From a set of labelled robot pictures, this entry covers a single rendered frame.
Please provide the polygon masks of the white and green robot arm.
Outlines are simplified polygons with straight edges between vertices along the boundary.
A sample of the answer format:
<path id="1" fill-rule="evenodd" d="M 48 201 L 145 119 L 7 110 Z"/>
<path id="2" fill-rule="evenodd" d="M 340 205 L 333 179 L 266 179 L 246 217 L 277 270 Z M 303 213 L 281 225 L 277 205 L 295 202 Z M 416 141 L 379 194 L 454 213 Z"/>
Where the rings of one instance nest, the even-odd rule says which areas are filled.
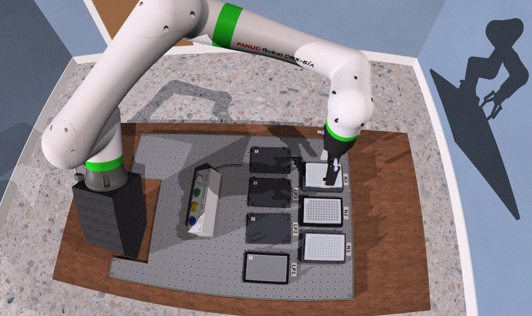
<path id="1" fill-rule="evenodd" d="M 335 151 L 355 144 L 374 110 L 367 56 L 220 0 L 139 0 L 103 55 L 45 129 L 46 159 L 75 169 L 93 191 L 128 182 L 118 105 L 180 40 L 300 66 L 331 80 L 326 124 L 318 133 Z M 87 171 L 87 173 L 86 173 Z"/>

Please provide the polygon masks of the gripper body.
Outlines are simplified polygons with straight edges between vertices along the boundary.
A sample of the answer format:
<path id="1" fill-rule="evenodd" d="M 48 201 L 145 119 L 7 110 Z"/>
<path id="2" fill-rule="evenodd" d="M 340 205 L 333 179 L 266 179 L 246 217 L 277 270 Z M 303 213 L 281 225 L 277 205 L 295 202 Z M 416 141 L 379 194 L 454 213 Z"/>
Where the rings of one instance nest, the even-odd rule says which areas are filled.
<path id="1" fill-rule="evenodd" d="M 329 148 L 329 146 L 325 142 L 324 142 L 324 147 L 327 150 L 327 152 L 329 152 L 331 154 L 330 160 L 332 160 L 333 162 L 334 162 L 335 158 L 337 158 L 337 162 L 338 162 L 340 156 L 344 155 L 347 152 L 347 151 L 344 151 L 344 152 L 335 151 L 335 150 Z"/>

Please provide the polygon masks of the white button panel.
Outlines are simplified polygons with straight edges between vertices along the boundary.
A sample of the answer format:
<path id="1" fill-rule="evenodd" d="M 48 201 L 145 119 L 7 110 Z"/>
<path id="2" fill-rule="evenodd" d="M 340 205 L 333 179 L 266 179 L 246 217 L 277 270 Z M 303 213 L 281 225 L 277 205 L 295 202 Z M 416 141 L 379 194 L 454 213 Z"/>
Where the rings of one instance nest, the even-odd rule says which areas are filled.
<path id="1" fill-rule="evenodd" d="M 224 165 L 197 171 L 187 225 L 190 235 L 215 238 L 222 187 L 222 175 L 217 170 L 241 166 Z"/>

